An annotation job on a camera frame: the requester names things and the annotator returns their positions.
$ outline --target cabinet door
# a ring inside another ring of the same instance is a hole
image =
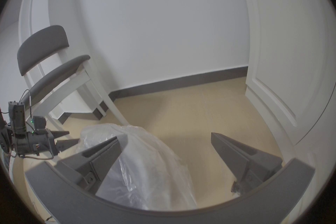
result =
[[[296,145],[314,126],[336,82],[335,11],[330,0],[247,0],[246,84]]]

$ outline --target wooden floor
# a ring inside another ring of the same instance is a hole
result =
[[[267,125],[245,97],[245,80],[230,79],[115,101],[131,125],[141,126],[157,136],[187,164],[200,208],[233,198],[230,190],[235,178],[213,149],[211,132],[282,157]],[[81,129],[87,125],[118,124],[110,112],[100,121],[77,117],[69,117],[63,125],[72,138],[79,138]],[[74,151],[75,147],[60,156],[64,158]],[[25,160],[24,168],[34,163]]]

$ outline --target white plastic bag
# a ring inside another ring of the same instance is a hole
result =
[[[119,136],[122,153],[103,180],[97,196],[144,210],[197,208],[187,167],[166,144],[141,127],[115,124],[88,126],[81,132],[76,152],[114,136]]]

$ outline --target chair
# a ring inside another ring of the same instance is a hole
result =
[[[60,50],[66,49],[67,47],[69,47],[69,43],[65,30],[62,26],[53,25],[34,33],[23,42],[17,52],[17,62],[20,74],[24,76],[30,69],[42,62],[44,59],[59,52]],[[54,91],[55,87],[68,78],[70,79],[68,82]],[[48,113],[51,112],[52,109],[54,109],[62,100],[64,100],[65,97],[81,86],[84,86],[86,92],[89,94],[85,84],[90,80],[99,95],[102,97],[104,103],[120,121],[120,123],[122,125],[128,125],[127,120],[109,98],[107,92],[99,82],[97,75],[90,67],[89,55],[80,55],[68,62],[65,62],[61,66],[49,72],[31,87],[31,105],[33,107],[32,115],[46,117],[53,125],[55,125],[56,128],[62,130],[59,124],[57,124],[57,122],[50,117]],[[30,102],[29,93],[23,96],[22,102],[25,104],[27,110]],[[94,102],[100,113],[105,116],[106,114],[98,102],[95,100]]]

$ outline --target baseboard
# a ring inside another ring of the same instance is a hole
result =
[[[247,75],[248,67],[237,67],[232,69],[208,72],[204,74],[189,75],[177,79],[168,79],[164,81],[159,81],[155,83],[140,85],[136,87],[130,87],[127,89],[122,89],[118,91],[110,92],[109,97],[114,102],[117,98],[136,96],[147,93],[161,92],[174,90],[178,88],[196,86],[206,83],[212,83],[217,81],[223,81],[228,79],[241,78]],[[107,105],[104,102],[100,103],[102,109],[106,112]],[[100,120],[103,116],[96,108],[92,114]],[[71,113],[63,113],[62,116],[58,119],[62,124],[70,117]]]

